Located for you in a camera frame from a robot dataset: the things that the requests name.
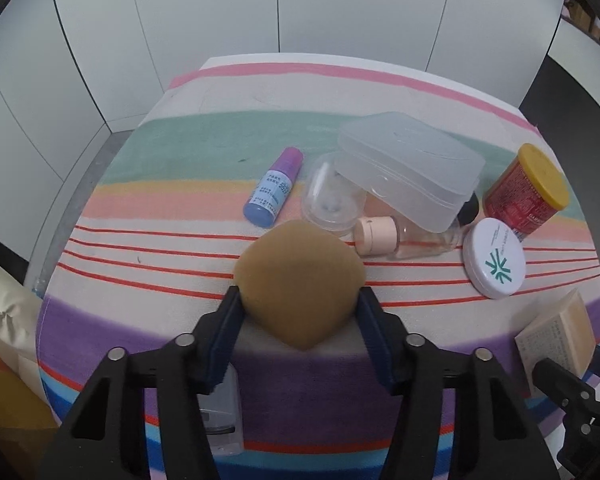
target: tablecloth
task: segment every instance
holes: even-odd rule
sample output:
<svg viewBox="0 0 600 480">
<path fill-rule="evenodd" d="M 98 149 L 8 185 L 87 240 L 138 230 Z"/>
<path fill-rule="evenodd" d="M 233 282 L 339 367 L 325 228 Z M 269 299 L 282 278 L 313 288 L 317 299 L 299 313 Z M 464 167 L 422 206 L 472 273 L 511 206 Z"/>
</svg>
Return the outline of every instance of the tablecloth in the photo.
<svg viewBox="0 0 600 480">
<path fill-rule="evenodd" d="M 174 79 L 130 136 L 85 206 L 50 280 L 36 341 L 55 414 L 65 416 L 108 349 L 158 348 L 218 307 L 236 259 L 265 232 L 243 218 L 242 206 L 284 147 L 301 149 L 305 162 L 278 222 L 300 216 L 306 168 L 337 149 L 339 126 L 385 111 L 446 130 L 482 154 L 478 196 L 524 142 L 557 164 L 516 108 L 431 74 L 336 56 L 211 59 Z M 459 248 L 425 260 L 365 259 L 367 284 L 410 332 L 440 348 L 490 348 L 528 397 L 513 336 L 542 306 L 577 286 L 600 343 L 600 264 L 570 193 L 570 206 L 524 241 L 526 279 L 509 298 L 480 295 L 467 279 Z M 382 214 L 383 208 L 369 199 L 366 213 Z M 248 319 L 232 363 L 245 451 L 217 459 L 223 480 L 377 478 L 400 399 L 378 385 L 353 321 L 299 352 Z M 547 399 L 526 404 L 543 434 L 560 424 L 562 412 Z M 151 392 L 146 410 L 152 476 L 163 478 Z M 439 478 L 448 471 L 453 412 L 453 393 L 445 391 Z"/>
</svg>

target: purple bottle cap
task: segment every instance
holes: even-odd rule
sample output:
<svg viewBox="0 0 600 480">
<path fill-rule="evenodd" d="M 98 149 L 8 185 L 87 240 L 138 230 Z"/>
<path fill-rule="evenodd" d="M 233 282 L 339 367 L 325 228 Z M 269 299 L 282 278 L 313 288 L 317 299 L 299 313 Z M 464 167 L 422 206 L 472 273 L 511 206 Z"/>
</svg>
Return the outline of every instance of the purple bottle cap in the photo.
<svg viewBox="0 0 600 480">
<path fill-rule="evenodd" d="M 304 155 L 297 148 L 285 148 L 282 154 L 278 157 L 273 165 L 269 168 L 269 171 L 279 171 L 289 177 L 289 180 L 293 182 L 298 176 L 300 166 L 302 166 L 302 159 Z"/>
</svg>

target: metal rivet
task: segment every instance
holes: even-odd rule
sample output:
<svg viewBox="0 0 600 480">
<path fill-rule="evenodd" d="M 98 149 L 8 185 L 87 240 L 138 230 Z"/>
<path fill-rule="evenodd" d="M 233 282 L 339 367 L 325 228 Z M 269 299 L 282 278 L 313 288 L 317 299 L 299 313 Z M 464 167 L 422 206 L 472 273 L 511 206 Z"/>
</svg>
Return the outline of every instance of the metal rivet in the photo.
<svg viewBox="0 0 600 480">
<path fill-rule="evenodd" d="M 493 354 L 488 348 L 476 348 L 475 356 L 480 359 L 480 361 L 491 361 L 491 358 L 493 358 Z"/>
<path fill-rule="evenodd" d="M 189 346 L 190 344 L 193 344 L 193 342 L 195 340 L 196 340 L 196 338 L 193 337 L 193 334 L 190 334 L 190 333 L 180 334 L 176 338 L 176 345 L 178 345 L 178 346 Z"/>
<path fill-rule="evenodd" d="M 126 354 L 126 350 L 124 348 L 120 348 L 116 346 L 107 352 L 107 357 L 112 361 L 120 361 Z"/>
<path fill-rule="evenodd" d="M 409 346 L 422 346 L 425 339 L 420 334 L 409 334 L 406 341 Z"/>
</svg>

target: red can with yellow lid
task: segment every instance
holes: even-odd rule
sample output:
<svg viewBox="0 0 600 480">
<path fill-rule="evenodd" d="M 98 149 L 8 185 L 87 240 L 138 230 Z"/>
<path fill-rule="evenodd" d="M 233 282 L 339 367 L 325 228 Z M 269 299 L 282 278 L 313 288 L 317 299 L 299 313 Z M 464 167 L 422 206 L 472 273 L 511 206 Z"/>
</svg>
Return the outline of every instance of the red can with yellow lid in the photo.
<svg viewBox="0 0 600 480">
<path fill-rule="evenodd" d="M 503 221 L 523 240 L 569 205 L 569 189 L 551 160 L 527 143 L 482 203 L 486 216 Z"/>
</svg>

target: makeup sponge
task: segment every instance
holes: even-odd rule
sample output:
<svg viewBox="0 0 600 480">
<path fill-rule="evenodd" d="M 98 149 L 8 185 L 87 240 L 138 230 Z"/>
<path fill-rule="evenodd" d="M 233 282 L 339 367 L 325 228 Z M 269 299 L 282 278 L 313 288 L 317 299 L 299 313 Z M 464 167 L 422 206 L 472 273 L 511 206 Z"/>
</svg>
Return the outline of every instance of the makeup sponge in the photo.
<svg viewBox="0 0 600 480">
<path fill-rule="evenodd" d="M 293 220 L 244 251 L 234 280 L 254 320 L 289 346 L 307 350 L 353 314 L 365 267 L 334 235 Z"/>
</svg>

